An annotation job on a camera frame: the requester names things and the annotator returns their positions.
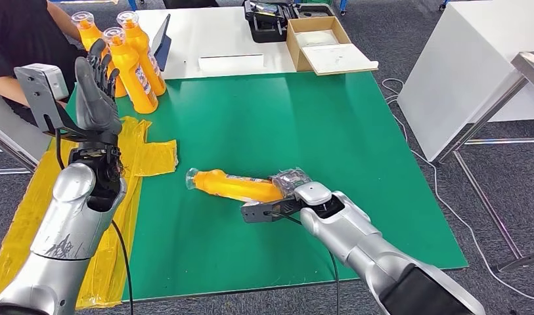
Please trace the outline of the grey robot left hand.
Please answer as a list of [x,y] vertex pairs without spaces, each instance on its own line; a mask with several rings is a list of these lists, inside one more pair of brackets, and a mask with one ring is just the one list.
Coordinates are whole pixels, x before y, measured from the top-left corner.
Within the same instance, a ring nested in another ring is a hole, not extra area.
[[112,57],[103,39],[96,40],[86,57],[75,62],[76,115],[79,127],[89,131],[119,135],[122,123],[115,100],[118,69],[108,73]]

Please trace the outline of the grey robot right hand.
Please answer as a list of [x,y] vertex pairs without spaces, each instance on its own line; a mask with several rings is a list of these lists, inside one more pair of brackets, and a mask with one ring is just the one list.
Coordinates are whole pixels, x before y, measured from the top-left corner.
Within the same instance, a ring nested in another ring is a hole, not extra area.
[[278,188],[284,198],[294,195],[294,190],[312,179],[299,167],[279,171],[277,174],[270,176],[273,185]]

